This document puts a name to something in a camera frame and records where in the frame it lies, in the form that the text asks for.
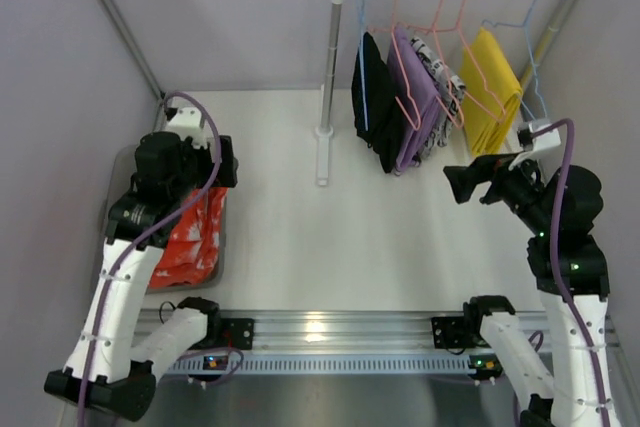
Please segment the light blue wire hanger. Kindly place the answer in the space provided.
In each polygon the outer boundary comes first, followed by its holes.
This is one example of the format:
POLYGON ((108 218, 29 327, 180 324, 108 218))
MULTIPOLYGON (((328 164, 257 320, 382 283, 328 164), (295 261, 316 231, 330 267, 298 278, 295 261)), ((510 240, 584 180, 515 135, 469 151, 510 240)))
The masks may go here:
POLYGON ((365 32, 366 32, 366 0, 359 0, 356 4, 358 19, 359 42, 357 50, 357 87, 359 88, 357 100, 359 101, 359 113, 361 114, 360 132, 364 135, 369 133, 369 113, 366 88, 365 69, 365 32))

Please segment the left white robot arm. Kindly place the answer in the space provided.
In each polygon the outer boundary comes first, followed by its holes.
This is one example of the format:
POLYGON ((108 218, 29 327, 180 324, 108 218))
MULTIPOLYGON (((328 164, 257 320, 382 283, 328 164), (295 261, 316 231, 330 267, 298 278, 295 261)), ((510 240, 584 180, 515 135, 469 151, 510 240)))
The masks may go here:
POLYGON ((49 372, 47 394, 128 421, 148 411, 156 387, 189 350, 218 348, 218 303, 179 302, 144 341, 134 333, 146 293, 199 284, 219 261, 221 215, 237 184, 231 137, 211 140, 159 131, 134 151, 128 190, 111 206, 99 280, 79 339, 64 366, 49 372))

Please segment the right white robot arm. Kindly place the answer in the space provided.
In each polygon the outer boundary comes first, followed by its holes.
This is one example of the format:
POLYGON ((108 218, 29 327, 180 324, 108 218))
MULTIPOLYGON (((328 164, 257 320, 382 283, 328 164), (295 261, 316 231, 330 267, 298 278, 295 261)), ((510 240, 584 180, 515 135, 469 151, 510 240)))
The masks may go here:
POLYGON ((548 182, 536 162, 485 155, 446 166, 454 199, 488 189, 483 205, 504 203, 531 231, 527 262, 545 309, 554 369, 548 371, 501 295, 463 305, 465 340, 493 350, 519 403, 523 426, 617 426, 607 372, 608 265, 591 231, 603 208, 601 183, 590 170, 562 162, 548 182))

